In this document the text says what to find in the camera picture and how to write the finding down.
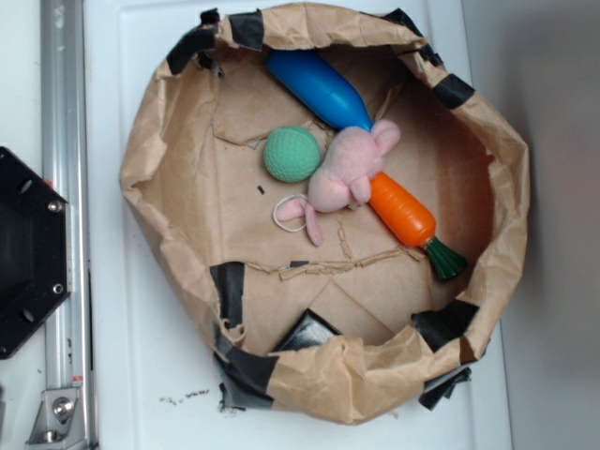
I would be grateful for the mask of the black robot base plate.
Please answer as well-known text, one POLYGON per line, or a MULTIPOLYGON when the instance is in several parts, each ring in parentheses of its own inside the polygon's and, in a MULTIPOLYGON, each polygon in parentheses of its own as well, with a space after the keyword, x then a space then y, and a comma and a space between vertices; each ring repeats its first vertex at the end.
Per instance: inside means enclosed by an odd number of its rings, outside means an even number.
POLYGON ((69 295, 68 202, 1 148, 1 358, 11 358, 69 295))

